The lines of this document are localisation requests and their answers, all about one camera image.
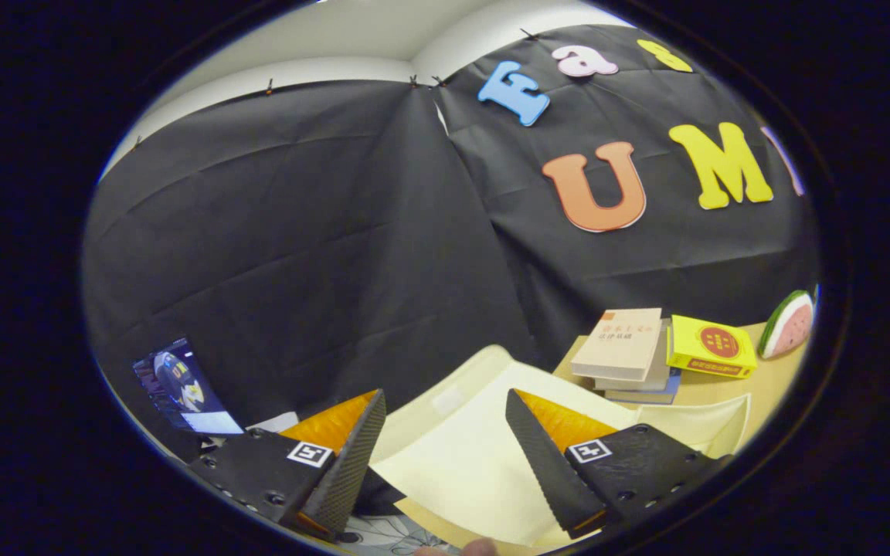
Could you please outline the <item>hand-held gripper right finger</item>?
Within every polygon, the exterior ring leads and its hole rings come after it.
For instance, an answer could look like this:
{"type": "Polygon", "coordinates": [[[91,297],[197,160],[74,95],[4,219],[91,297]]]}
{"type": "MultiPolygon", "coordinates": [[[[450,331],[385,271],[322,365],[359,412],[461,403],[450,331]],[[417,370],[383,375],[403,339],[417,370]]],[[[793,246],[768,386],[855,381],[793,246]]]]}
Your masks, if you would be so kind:
{"type": "Polygon", "coordinates": [[[723,469],[710,457],[647,423],[615,429],[519,388],[506,395],[506,422],[555,521],[569,538],[620,536],[682,506],[723,469]]]}

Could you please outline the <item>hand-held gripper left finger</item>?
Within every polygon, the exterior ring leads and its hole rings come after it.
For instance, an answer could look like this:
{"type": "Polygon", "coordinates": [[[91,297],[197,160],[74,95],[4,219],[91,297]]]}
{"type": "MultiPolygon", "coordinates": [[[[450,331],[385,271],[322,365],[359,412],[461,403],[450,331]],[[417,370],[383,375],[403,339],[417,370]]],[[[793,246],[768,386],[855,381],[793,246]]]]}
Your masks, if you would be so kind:
{"type": "Polygon", "coordinates": [[[385,420],[385,393],[374,388],[283,432],[247,430],[188,468],[265,520],[334,541],[358,499],[385,420]]]}

